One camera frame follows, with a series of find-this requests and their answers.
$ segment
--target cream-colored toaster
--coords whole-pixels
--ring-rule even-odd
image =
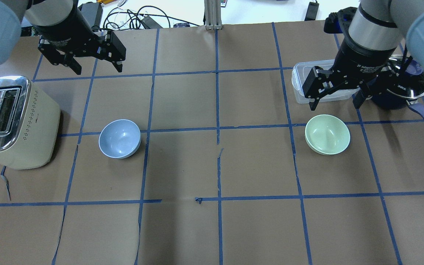
[[[25,77],[0,77],[0,164],[43,166],[57,139],[60,107]]]

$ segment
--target tabletop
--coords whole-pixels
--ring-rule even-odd
[[[343,39],[323,21],[116,34],[122,73],[54,67],[37,37],[0,66],[62,111],[47,165],[0,165],[0,264],[424,264],[424,121],[294,98],[293,66],[334,59]],[[347,124],[346,151],[307,146],[317,114]],[[116,119],[142,132],[126,159],[98,148]]]

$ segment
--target bowl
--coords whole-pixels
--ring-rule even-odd
[[[335,116],[317,115],[305,126],[305,141],[318,154],[336,155],[350,144],[350,131],[348,126]]]
[[[116,120],[102,129],[99,149],[110,158],[127,158],[140,147],[140,129],[130,120]]]

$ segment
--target green bowl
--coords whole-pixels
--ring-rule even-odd
[[[339,154],[348,147],[350,138],[348,126],[328,114],[313,117],[305,126],[305,141],[318,154]]]

